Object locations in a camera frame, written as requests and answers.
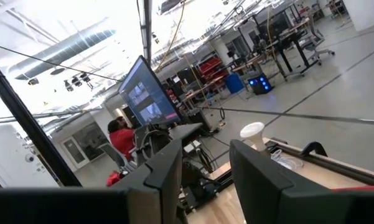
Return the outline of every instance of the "red shirt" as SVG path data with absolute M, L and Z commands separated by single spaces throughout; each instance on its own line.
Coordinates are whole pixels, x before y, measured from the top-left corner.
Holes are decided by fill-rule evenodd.
M 120 129 L 110 133 L 112 145 L 124 156 L 127 160 L 131 159 L 130 150 L 134 148 L 134 131 L 132 129 Z

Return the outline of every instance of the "computer monitor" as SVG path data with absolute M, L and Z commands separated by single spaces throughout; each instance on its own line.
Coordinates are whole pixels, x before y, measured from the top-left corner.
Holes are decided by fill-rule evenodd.
M 142 126 L 180 121 L 180 113 L 143 56 L 120 85 L 119 93 Z

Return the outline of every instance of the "door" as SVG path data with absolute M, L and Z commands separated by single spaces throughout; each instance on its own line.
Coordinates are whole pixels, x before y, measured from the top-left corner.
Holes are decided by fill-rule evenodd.
M 88 164 L 89 160 L 81 147 L 77 144 L 75 138 L 69 137 L 63 140 L 61 145 L 76 168 L 79 169 Z

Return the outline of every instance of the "gray floor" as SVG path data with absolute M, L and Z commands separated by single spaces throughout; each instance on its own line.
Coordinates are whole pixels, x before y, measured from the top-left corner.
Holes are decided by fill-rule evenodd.
M 316 65 L 304 78 L 294 77 L 288 82 L 278 75 L 273 81 L 276 88 L 270 93 L 246 101 L 250 93 L 242 92 L 222 101 L 223 108 L 374 119 L 374 27 L 357 33 L 352 23 L 343 27 L 341 24 L 341 20 L 329 18 L 317 24 L 326 38 L 321 48 L 336 52 L 335 56 L 324 55 L 322 66 Z M 297 50 L 286 55 L 292 68 L 302 65 Z M 266 66 L 264 71 L 274 72 L 275 67 Z M 206 113 L 216 126 L 220 120 L 218 110 Z M 330 157 L 374 171 L 374 125 L 236 111 L 226 111 L 226 116 L 227 125 L 215 136 L 223 142 L 239 139 L 241 128 L 261 121 L 267 124 L 267 137 L 284 139 L 299 147 L 319 141 Z M 214 138 L 205 139 L 204 143 L 218 158 L 218 165 L 228 161 L 226 145 Z M 115 164 L 103 157 L 78 170 L 76 175 L 86 187 L 102 186 L 113 169 Z

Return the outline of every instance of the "air duct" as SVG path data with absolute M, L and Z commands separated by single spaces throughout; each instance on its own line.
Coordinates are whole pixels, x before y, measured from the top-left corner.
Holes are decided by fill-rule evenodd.
M 116 30 L 107 29 L 107 26 L 105 26 L 107 20 L 104 19 L 95 25 L 81 30 L 67 39 L 33 55 L 33 57 L 61 64 L 114 35 Z M 9 69 L 9 74 L 14 73 L 18 80 L 28 80 L 54 67 L 52 64 L 28 58 L 12 66 Z

